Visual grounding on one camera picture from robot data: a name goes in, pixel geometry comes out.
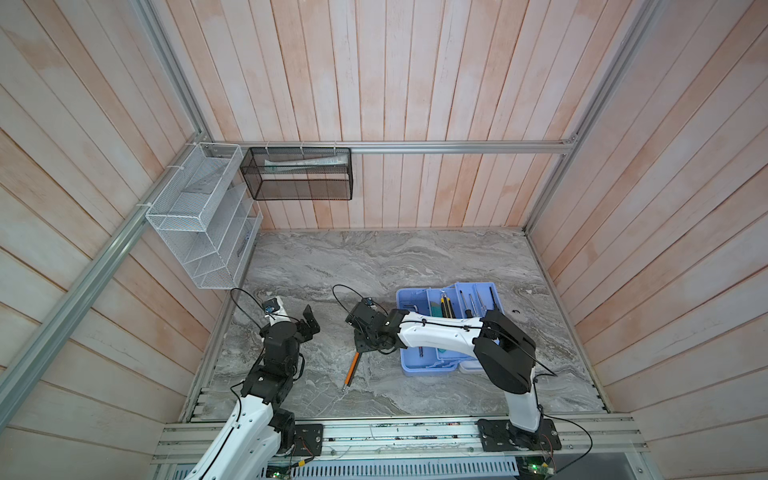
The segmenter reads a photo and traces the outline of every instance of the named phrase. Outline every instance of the blue plastic tray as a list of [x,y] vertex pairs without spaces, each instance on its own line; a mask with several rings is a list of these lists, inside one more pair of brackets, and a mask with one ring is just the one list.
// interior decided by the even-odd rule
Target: blue plastic tray
[[[478,296],[482,299],[486,308],[492,309],[493,300],[491,298],[491,291],[488,289],[489,287],[493,289],[494,296],[498,303],[498,291],[496,290],[496,285],[491,282],[455,283],[454,285],[441,289],[403,288],[397,291],[396,303],[399,309],[411,310],[412,312],[421,313],[422,315],[432,315],[430,302],[439,305],[440,293],[442,290],[445,291],[445,295],[451,299],[454,313],[457,317],[466,318],[464,312],[467,307],[472,311],[473,316],[484,316],[485,311],[478,301]],[[460,291],[464,292],[464,297],[467,299],[467,306],[464,304]],[[475,300],[474,306],[469,299],[470,293]],[[501,304],[499,304],[499,309],[502,313],[504,312]],[[402,365],[403,372],[405,372],[407,376],[446,375],[456,371],[459,364],[462,362],[468,362],[468,365],[470,365],[470,362],[477,363],[477,360],[474,357],[463,353],[427,346],[422,347],[421,352],[418,348],[400,349],[400,364]]]

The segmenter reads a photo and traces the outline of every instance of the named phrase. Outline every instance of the orange pencil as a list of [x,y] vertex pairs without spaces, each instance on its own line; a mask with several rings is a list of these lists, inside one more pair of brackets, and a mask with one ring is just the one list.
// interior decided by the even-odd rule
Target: orange pencil
[[350,383],[352,383],[352,377],[355,375],[355,370],[357,370],[357,363],[360,361],[360,352],[355,352],[355,358],[352,359],[352,365],[349,366],[349,371],[346,374],[346,380],[344,380],[344,385],[349,386]]

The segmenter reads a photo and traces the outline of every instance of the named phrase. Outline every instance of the gray marble table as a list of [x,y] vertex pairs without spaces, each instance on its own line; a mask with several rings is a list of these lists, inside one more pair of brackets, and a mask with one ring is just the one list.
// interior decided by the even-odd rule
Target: gray marble table
[[[261,233],[244,288],[261,300],[281,295],[289,315],[299,316],[311,305],[322,328],[302,345],[305,372],[283,408],[297,418],[505,414],[504,396],[485,374],[408,377],[397,353],[363,354],[352,385],[343,386],[354,355],[353,329],[333,299],[334,283],[350,285],[389,309],[400,288],[457,281],[495,282],[504,308],[524,313],[520,327],[537,343],[537,358],[558,373],[539,379],[539,402],[546,412],[602,410],[564,319],[516,229]],[[347,305],[357,301],[353,293],[338,293]],[[240,303],[258,315],[245,295]],[[228,387],[245,376],[260,349],[256,327],[236,311],[199,419],[228,416],[234,405]]]

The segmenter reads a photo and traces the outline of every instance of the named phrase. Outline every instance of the wire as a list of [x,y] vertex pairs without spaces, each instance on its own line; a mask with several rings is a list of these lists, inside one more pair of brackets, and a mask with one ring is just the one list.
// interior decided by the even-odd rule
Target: wire
[[[577,424],[576,422],[574,422],[572,420],[568,420],[568,419],[561,419],[560,417],[553,417],[552,415],[547,415],[546,413],[544,413],[544,407],[541,406],[541,403],[538,402],[538,390],[536,389],[537,378],[540,377],[540,376],[557,376],[557,374],[550,375],[548,373],[539,373],[539,374],[537,374],[537,375],[535,375],[533,377],[533,392],[534,392],[534,395],[536,396],[536,408],[538,409],[538,411],[541,414],[541,416],[542,417],[547,417],[547,418],[553,419],[553,420],[560,420],[561,422],[572,423],[573,425],[576,425],[578,428],[583,430],[584,433],[587,434],[587,437],[589,437],[589,448],[587,449],[587,451],[582,453],[581,455],[579,455],[579,457],[576,458],[573,462],[570,462],[570,463],[566,464],[564,467],[560,468],[560,470],[557,470],[555,472],[555,474],[558,474],[558,473],[562,472],[563,470],[565,470],[566,468],[568,468],[571,465],[573,465],[574,463],[578,462],[579,460],[581,460],[585,456],[587,456],[587,454],[592,451],[592,447],[594,446],[594,440],[592,439],[592,435],[590,435],[589,432],[587,432],[587,429],[584,428],[583,426]],[[552,456],[552,465],[554,465],[554,455]]]
[[590,435],[590,434],[589,434],[589,432],[587,432],[587,429],[586,429],[586,428],[584,428],[583,426],[581,426],[581,425],[577,424],[576,422],[572,422],[571,420],[568,420],[568,419],[561,419],[561,418],[558,418],[558,417],[553,417],[552,415],[547,415],[547,414],[546,414],[546,413],[544,413],[544,412],[542,412],[541,414],[542,414],[543,416],[545,416],[545,417],[548,417],[548,418],[550,418],[550,419],[553,419],[553,420],[560,420],[561,422],[568,422],[568,423],[572,423],[572,424],[576,425],[578,428],[580,428],[580,429],[584,430],[584,433],[586,433],[586,434],[587,434],[587,437],[589,437],[589,448],[587,449],[587,451],[586,451],[586,452],[584,452],[584,453],[582,453],[582,454],[581,454],[581,455],[580,455],[578,458],[576,458],[576,459],[575,459],[573,462],[570,462],[570,463],[568,463],[566,466],[564,466],[563,468],[560,468],[560,470],[557,470],[557,472],[556,472],[555,474],[558,474],[558,473],[562,472],[562,471],[563,471],[563,470],[565,470],[566,468],[570,467],[570,466],[571,466],[571,465],[573,465],[574,463],[578,462],[579,460],[581,460],[582,458],[584,458],[585,456],[587,456],[587,454],[588,454],[589,452],[591,452],[591,451],[592,451],[592,447],[594,446],[594,440],[592,439],[592,435]]
[[557,470],[558,470],[558,467],[557,467],[557,466],[556,466],[556,464],[554,463],[554,449],[552,448],[552,442],[550,442],[550,440],[549,440],[549,437],[547,437],[547,436],[546,436],[546,435],[544,435],[543,433],[541,434],[541,436],[542,436],[542,437],[544,437],[545,439],[547,439],[547,443],[549,444],[549,459],[550,459],[550,461],[552,462],[552,468],[554,468],[554,470],[555,470],[555,471],[557,471]]
[[[235,304],[235,306],[236,306],[236,307],[237,307],[237,308],[240,310],[240,312],[243,312],[243,314],[245,314],[245,316],[247,316],[247,317],[248,317],[248,319],[249,319],[251,322],[255,323],[255,324],[256,324],[256,326],[258,326],[258,327],[259,327],[259,329],[262,329],[263,327],[262,327],[261,325],[259,325],[259,323],[258,323],[256,320],[254,320],[254,319],[253,319],[253,317],[252,317],[251,315],[248,315],[248,312],[246,312],[245,310],[243,310],[243,307],[242,307],[242,306],[240,306],[240,305],[238,305],[238,304],[237,304],[237,300],[235,300],[235,297],[234,297],[234,296],[232,296],[232,292],[234,292],[235,290],[242,290],[242,291],[244,291],[245,293],[247,293],[248,295],[250,295],[250,293],[246,292],[245,290],[243,290],[243,289],[241,289],[241,288],[233,288],[232,290],[230,290],[230,299],[232,299],[232,303],[234,303],[234,304]],[[255,299],[255,298],[253,298],[253,301],[254,301],[254,302],[256,302],[256,304],[259,306],[259,308],[261,308],[261,304],[260,304],[260,303],[259,303],[259,302],[258,302],[258,301]]]
[[[259,325],[259,323],[256,320],[253,319],[252,316],[248,315],[248,312],[243,310],[243,307],[241,307],[240,305],[237,304],[237,301],[232,296],[232,292],[234,290],[239,290],[240,292],[245,292],[245,294],[248,295],[254,302],[256,302],[256,305],[258,305],[259,308],[263,311],[264,307],[261,306],[261,303],[259,302],[259,300],[256,300],[256,297],[251,295],[250,292],[248,292],[247,290],[243,290],[243,289],[238,288],[238,287],[235,287],[235,288],[230,290],[230,298],[232,299],[232,302],[235,304],[235,306],[240,309],[240,312],[245,313],[245,316],[247,316],[250,319],[250,321],[255,323],[256,326],[258,326],[260,329],[263,328],[261,325]],[[275,316],[283,316],[285,318],[290,318],[291,320],[296,320],[297,322],[301,323],[301,320],[297,319],[295,316],[283,315],[282,313],[267,313],[267,315],[271,316],[272,320],[275,320]]]
[[[339,305],[341,305],[341,307],[344,309],[344,311],[346,311],[346,312],[347,312],[349,315],[352,315],[352,312],[350,312],[350,311],[349,311],[349,310],[348,310],[348,309],[347,309],[347,308],[344,306],[344,304],[343,304],[343,303],[341,303],[341,300],[339,300],[339,297],[338,297],[338,296],[336,296],[336,287],[338,287],[338,286],[343,286],[344,288],[346,288],[346,289],[348,289],[348,290],[352,290],[354,293],[357,293],[357,296],[359,296],[361,299],[363,299],[363,298],[365,298],[365,297],[364,297],[364,296],[362,296],[362,295],[360,294],[360,292],[358,292],[357,290],[353,289],[351,286],[348,286],[348,285],[344,285],[343,283],[337,283],[336,285],[334,285],[334,286],[332,286],[332,287],[331,287],[331,293],[333,294],[333,298],[335,298],[335,299],[336,299],[336,302],[338,302],[338,303],[339,303]],[[389,315],[389,311],[388,311],[386,308],[384,308],[383,306],[381,306],[381,305],[380,305],[378,302],[376,302],[376,301],[375,301],[373,298],[371,299],[371,301],[372,301],[372,302],[373,302],[373,303],[374,303],[374,304],[375,304],[377,307],[379,307],[381,310],[383,310],[383,311],[384,311],[384,313],[386,313],[387,315]]]
[[235,431],[235,425],[240,421],[240,413],[243,411],[243,403],[240,401],[240,396],[235,393],[235,387],[238,385],[243,385],[245,383],[245,380],[242,380],[241,382],[235,383],[230,387],[230,392],[232,392],[232,395],[237,398],[237,417],[235,417],[235,423],[232,424],[232,428],[230,428],[229,433],[227,433],[227,437],[224,439],[223,442],[221,442],[221,447],[219,447],[219,451],[216,452],[216,455],[214,456],[214,459],[210,461],[210,464],[208,464],[208,468],[205,469],[205,472],[200,476],[200,479],[205,478],[205,475],[208,473],[210,468],[214,466],[214,463],[216,463],[216,459],[219,458],[219,454],[222,450],[224,450],[224,446],[227,444],[227,440],[230,439],[230,435],[232,435],[232,432]]
[[437,326],[449,326],[456,329],[482,329],[481,326],[469,326],[469,325],[446,325],[444,323],[428,322],[426,320],[403,320],[400,323],[421,323],[423,325],[437,325]]
[[245,379],[241,382],[235,383],[230,387],[230,392],[232,392],[232,395],[235,396],[237,399],[237,421],[240,421],[240,413],[243,411],[243,402],[240,400],[240,396],[235,393],[235,387],[238,385],[243,385],[245,383]]
[[548,366],[546,366],[544,363],[541,363],[541,362],[539,362],[539,361],[536,359],[536,357],[534,357],[534,356],[533,356],[533,355],[531,355],[530,353],[526,352],[526,351],[525,351],[525,349],[523,348],[523,345],[522,345],[522,344],[520,344],[520,342],[519,342],[519,341],[517,341],[517,339],[513,338],[512,336],[508,335],[507,333],[505,333],[504,331],[501,331],[501,330],[499,330],[497,333],[500,333],[500,334],[502,334],[503,336],[507,337],[507,339],[510,339],[512,342],[515,342],[515,343],[517,343],[517,344],[520,346],[520,350],[521,350],[521,351],[522,351],[522,352],[523,352],[525,355],[527,355],[527,356],[528,356],[528,357],[529,357],[531,360],[533,360],[534,362],[536,362],[536,363],[538,363],[539,365],[543,366],[543,367],[544,367],[544,368],[545,368],[545,369],[546,369],[546,370],[547,370],[547,371],[548,371],[548,372],[551,374],[551,376],[558,376],[558,374],[557,374],[557,373],[555,373],[555,372],[552,372],[552,369],[550,369],[550,368],[549,368]]
[[299,372],[299,376],[293,379],[294,382],[300,379],[302,375],[304,375],[304,365],[306,364],[306,360],[304,359],[304,355],[302,355],[301,353],[299,354],[299,356],[301,357],[301,371]]
[[335,298],[335,299],[336,299],[336,302],[339,302],[339,305],[341,305],[341,307],[342,307],[342,308],[343,308],[343,309],[344,309],[344,310],[345,310],[345,311],[346,311],[346,312],[347,312],[349,315],[352,315],[352,312],[350,312],[350,311],[349,311],[349,310],[348,310],[348,309],[347,309],[347,308],[344,306],[344,304],[343,304],[343,303],[341,303],[341,300],[339,300],[339,297],[338,297],[338,296],[336,296],[336,287],[338,287],[338,286],[343,286],[344,288],[347,288],[347,289],[349,289],[349,290],[352,290],[354,293],[357,293],[357,295],[358,295],[360,298],[365,298],[365,297],[364,297],[364,296],[362,296],[362,295],[360,295],[360,292],[358,292],[357,290],[353,289],[351,286],[347,286],[347,285],[344,285],[343,283],[337,283],[336,285],[334,285],[334,286],[332,286],[332,287],[331,287],[331,293],[333,294],[333,298]]

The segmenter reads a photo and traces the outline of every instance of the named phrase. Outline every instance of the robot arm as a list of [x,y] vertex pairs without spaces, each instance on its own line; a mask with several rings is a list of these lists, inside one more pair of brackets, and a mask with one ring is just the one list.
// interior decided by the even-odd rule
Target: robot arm
[[504,391],[510,423],[523,436],[530,434],[528,442],[534,439],[541,419],[532,391],[536,344],[498,310],[469,319],[425,316],[408,310],[391,310],[385,316],[363,299],[346,322],[355,328],[355,344],[361,353],[431,346],[475,357],[488,379]]
[[[227,423],[185,480],[252,478],[275,455],[293,448],[293,413],[280,404],[293,387],[299,367],[299,345],[320,328],[312,309],[306,321],[290,321],[279,297],[263,304],[269,326],[261,329],[263,355],[243,381],[238,403]],[[484,317],[449,319],[424,316],[408,310],[384,315],[364,299],[355,305],[346,322],[355,328],[358,352],[431,346],[453,350],[478,359],[491,382],[504,391],[509,420],[517,432],[517,445],[537,448],[541,414],[531,387],[536,344],[497,310]]]
[[260,331],[264,350],[243,381],[227,423],[185,480],[253,478],[277,453],[293,448],[293,413],[280,404],[303,372],[299,345],[320,331],[309,305],[304,320],[286,316],[279,297],[263,304],[270,322]]

